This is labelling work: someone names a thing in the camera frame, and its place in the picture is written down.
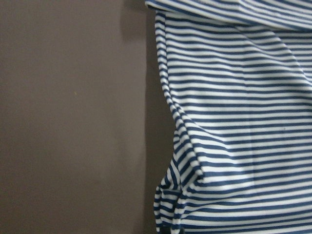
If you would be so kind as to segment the striped polo shirt white collar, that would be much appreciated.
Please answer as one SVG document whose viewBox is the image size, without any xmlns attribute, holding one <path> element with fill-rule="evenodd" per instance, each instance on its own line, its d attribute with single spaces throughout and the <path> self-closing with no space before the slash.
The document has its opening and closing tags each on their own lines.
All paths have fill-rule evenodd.
<svg viewBox="0 0 312 234">
<path fill-rule="evenodd" d="M 311 233 L 311 1 L 145 4 L 175 122 L 156 231 Z"/>
</svg>

